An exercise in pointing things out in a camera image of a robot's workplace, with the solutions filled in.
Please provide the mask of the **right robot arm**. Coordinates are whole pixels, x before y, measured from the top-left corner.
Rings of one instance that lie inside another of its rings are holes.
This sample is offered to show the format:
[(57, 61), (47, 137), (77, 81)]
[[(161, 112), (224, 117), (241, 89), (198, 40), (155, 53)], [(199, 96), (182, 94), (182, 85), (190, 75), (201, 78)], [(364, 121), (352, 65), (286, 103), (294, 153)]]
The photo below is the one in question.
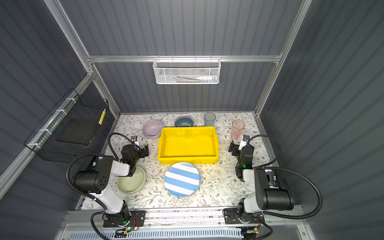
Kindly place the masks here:
[[(267, 138), (275, 143), (278, 153), (268, 163), (253, 166), (253, 155), (255, 147), (251, 141), (256, 138)], [(281, 154), (279, 143), (268, 135), (256, 135), (253, 137), (243, 136), (240, 144), (231, 141), (228, 152), (237, 157), (235, 166), (236, 176), (241, 182), (251, 183), (255, 187), (255, 196), (243, 198), (234, 214), (241, 222), (256, 221), (266, 210), (290, 211), (294, 208), (294, 199), (290, 192), (284, 174), (279, 174), (275, 169), (267, 167), (275, 163)]]

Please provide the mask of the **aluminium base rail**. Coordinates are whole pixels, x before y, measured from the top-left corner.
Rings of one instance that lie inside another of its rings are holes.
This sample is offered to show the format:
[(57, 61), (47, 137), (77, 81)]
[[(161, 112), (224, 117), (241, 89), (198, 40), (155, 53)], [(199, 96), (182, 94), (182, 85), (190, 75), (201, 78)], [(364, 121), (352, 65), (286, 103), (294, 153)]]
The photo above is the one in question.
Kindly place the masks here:
[[(201, 208), (157, 208), (157, 209), (142, 209), (145, 211), (145, 217), (140, 220), (142, 226), (139, 230), (146, 229), (167, 229), (167, 228), (210, 228), (210, 227), (252, 227), (258, 226), (260, 223), (252, 222), (251, 220), (240, 222), (236, 220), (227, 220), (235, 224), (226, 224), (226, 218), (223, 215), (223, 209), (229, 207), (201, 207)], [(65, 216), (59, 231), (85, 231), (93, 230), (90, 222), (90, 217), (93, 213), (99, 210), (78, 210), (68, 211)], [(304, 220), (288, 220), (274, 216), (263, 215), (265, 223), (270, 226), (281, 225), (300, 225)], [(96, 227), (101, 231), (104, 221), (102, 217), (95, 217)]]

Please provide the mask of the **yellow plastic bin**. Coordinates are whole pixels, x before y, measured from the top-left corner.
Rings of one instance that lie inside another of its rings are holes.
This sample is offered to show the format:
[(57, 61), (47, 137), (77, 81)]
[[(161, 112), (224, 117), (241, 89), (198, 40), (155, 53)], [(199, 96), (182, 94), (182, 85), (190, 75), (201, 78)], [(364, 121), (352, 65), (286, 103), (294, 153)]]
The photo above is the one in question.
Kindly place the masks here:
[(158, 160), (163, 165), (216, 164), (219, 140), (214, 127), (163, 128), (158, 150)]

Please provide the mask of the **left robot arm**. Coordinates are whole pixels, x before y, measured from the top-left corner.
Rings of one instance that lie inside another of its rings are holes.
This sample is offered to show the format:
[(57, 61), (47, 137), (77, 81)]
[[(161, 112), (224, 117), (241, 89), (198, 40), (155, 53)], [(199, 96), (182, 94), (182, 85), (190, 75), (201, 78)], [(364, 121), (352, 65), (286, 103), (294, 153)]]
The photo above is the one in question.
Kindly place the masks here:
[[(122, 157), (119, 158), (111, 144), (112, 136), (120, 136), (129, 144), (123, 146)], [(109, 185), (110, 176), (117, 177), (117, 186), (123, 194), (133, 194), (140, 191), (145, 184), (145, 171), (137, 166), (139, 159), (149, 156), (149, 146), (140, 147), (136, 136), (128, 138), (120, 133), (112, 133), (107, 138), (111, 156), (100, 154), (83, 154), (76, 157), (68, 166), (66, 181), (70, 188), (79, 194), (90, 198), (103, 207), (102, 215), (105, 221), (118, 226), (127, 226), (135, 220), (130, 213), (127, 203), (119, 198)], [(83, 170), (70, 178), (71, 167), (77, 160), (92, 157), (92, 160)]]

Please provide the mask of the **dark blue ceramic bowl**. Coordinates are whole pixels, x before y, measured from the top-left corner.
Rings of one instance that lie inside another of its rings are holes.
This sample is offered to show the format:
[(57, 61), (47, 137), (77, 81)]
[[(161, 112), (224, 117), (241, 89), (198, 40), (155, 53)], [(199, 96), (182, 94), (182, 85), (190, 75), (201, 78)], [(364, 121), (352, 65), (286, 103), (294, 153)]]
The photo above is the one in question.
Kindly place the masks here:
[(175, 127), (193, 127), (194, 121), (190, 117), (180, 117), (175, 121)]

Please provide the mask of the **items in white basket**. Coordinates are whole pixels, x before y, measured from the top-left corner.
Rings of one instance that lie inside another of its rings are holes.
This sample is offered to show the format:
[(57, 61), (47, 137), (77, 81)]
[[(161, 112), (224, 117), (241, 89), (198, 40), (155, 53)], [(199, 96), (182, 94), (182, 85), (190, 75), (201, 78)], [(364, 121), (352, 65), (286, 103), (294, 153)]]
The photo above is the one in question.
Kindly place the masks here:
[(175, 83), (208, 83), (216, 84), (219, 82), (217, 76), (169, 76), (167, 80)]

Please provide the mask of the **green ceramic bowl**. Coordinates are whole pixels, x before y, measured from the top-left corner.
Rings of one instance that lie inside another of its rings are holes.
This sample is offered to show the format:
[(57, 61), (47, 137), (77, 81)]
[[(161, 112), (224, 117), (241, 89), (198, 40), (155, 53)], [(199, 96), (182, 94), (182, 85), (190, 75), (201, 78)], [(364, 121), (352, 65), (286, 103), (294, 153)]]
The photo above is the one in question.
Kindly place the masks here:
[(126, 195), (139, 192), (146, 183), (146, 173), (141, 167), (137, 167), (132, 177), (118, 177), (117, 188)]

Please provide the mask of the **grey translucent cup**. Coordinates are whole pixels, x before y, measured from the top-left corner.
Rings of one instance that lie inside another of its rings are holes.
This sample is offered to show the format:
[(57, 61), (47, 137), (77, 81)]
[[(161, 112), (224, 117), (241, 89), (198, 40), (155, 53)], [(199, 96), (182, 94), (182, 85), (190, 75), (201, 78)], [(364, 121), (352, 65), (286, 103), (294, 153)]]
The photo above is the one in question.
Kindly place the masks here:
[(205, 113), (204, 115), (204, 126), (214, 127), (216, 122), (216, 115), (214, 113)]

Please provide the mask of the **purple ceramic bowl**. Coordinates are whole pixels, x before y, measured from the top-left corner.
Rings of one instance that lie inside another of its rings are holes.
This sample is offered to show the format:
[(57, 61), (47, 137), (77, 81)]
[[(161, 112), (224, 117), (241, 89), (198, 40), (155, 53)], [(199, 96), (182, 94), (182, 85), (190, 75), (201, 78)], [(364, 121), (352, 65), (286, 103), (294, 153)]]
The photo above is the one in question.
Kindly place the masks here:
[(164, 124), (161, 121), (153, 120), (143, 126), (142, 132), (146, 138), (153, 140), (160, 138), (163, 128)]

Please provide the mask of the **pink translucent cup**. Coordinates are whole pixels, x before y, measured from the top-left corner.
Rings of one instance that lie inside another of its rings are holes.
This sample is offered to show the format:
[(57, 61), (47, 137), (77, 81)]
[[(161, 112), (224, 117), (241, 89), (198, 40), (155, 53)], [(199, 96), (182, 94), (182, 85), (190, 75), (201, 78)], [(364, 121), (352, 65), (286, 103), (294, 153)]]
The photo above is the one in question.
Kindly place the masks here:
[(231, 127), (231, 139), (238, 140), (245, 129), (245, 123), (242, 120), (234, 120)]

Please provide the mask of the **yellow tag on basket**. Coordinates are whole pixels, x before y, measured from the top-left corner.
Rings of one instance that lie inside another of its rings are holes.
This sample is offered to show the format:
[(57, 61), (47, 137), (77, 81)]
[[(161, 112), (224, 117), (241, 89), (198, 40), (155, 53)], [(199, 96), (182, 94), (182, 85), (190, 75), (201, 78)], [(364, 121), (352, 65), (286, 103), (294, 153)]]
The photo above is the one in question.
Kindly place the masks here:
[(99, 124), (99, 125), (102, 125), (102, 124), (103, 124), (105, 115), (106, 115), (106, 109), (104, 109), (104, 110), (102, 111), (101, 115), (100, 115), (100, 118), (99, 118), (99, 121), (98, 121), (98, 124)]

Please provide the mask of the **blue white striped plate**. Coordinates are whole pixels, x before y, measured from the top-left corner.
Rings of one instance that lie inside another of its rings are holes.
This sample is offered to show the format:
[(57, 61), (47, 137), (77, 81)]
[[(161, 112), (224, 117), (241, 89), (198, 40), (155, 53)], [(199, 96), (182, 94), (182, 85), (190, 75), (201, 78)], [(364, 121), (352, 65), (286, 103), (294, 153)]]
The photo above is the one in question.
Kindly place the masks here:
[(173, 164), (165, 173), (164, 185), (173, 196), (185, 198), (194, 194), (201, 182), (199, 170), (190, 163)]

